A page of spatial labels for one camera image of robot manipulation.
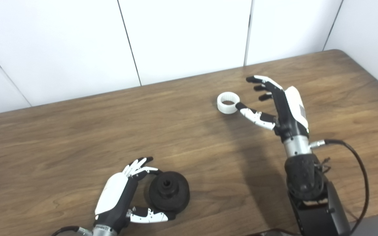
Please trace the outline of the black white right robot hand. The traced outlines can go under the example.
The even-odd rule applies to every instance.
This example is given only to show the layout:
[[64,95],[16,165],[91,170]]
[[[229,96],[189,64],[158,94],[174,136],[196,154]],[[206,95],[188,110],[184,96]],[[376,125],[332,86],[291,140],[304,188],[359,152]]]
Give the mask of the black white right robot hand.
[[298,135],[309,138],[303,101],[295,87],[284,89],[267,76],[248,76],[246,81],[256,84],[255,91],[266,91],[258,97],[258,100],[263,102],[272,99],[277,115],[257,111],[243,103],[236,103],[236,109],[244,117],[259,127],[273,130],[275,135],[280,137],[282,143]]

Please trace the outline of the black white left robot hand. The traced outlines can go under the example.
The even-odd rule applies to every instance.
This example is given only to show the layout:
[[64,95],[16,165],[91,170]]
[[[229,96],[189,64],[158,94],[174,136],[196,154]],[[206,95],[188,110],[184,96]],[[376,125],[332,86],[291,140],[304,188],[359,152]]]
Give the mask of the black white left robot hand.
[[130,223],[154,224],[176,218],[172,212],[131,207],[138,181],[148,174],[162,173],[158,168],[147,167],[150,161],[153,161],[153,157],[138,158],[108,179],[95,208],[93,236],[118,236]]

